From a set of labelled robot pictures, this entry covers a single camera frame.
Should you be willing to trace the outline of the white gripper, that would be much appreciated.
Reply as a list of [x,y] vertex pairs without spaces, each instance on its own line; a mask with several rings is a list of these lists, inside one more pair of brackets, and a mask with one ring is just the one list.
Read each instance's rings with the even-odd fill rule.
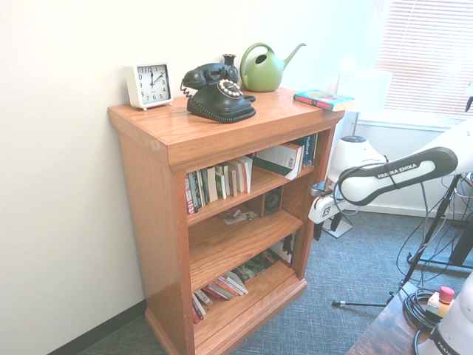
[[341,211],[347,208],[347,201],[342,198],[336,198],[333,194],[327,192],[317,196],[313,201],[309,211],[309,219],[314,222],[313,239],[319,241],[321,237],[321,224],[332,217],[330,230],[336,231],[339,225],[339,215]]

